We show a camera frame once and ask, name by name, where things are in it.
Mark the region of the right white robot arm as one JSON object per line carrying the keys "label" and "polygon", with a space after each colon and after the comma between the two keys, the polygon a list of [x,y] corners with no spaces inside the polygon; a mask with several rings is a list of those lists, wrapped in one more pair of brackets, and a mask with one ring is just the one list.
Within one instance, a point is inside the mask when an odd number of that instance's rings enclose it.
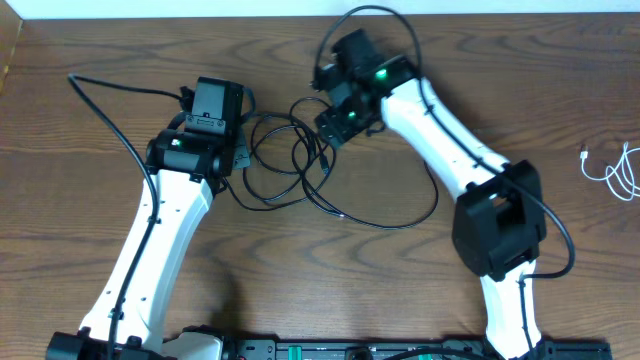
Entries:
{"label": "right white robot arm", "polygon": [[531,275],[546,235],[544,215],[514,187],[541,192],[527,161],[511,164],[478,140],[441,102],[419,65],[387,59],[356,30],[332,46],[333,60],[315,64],[311,86],[331,105],[316,124],[334,147],[375,121],[399,134],[445,185],[454,200],[452,241],[481,282],[485,337],[502,359],[536,355],[541,333],[532,313]]}

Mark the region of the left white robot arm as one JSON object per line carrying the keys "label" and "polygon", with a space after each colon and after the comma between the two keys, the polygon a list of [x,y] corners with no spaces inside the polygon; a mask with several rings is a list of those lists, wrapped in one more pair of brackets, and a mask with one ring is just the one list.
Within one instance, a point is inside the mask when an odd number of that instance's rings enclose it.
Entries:
{"label": "left white robot arm", "polygon": [[229,359],[224,340],[202,328],[164,337],[177,276],[199,223],[224,181],[248,166],[242,125],[256,109],[244,85],[201,77],[176,95],[181,110],[144,155],[82,90],[69,83],[129,151],[144,177],[132,227],[99,298],[74,334],[55,333],[49,359]]}

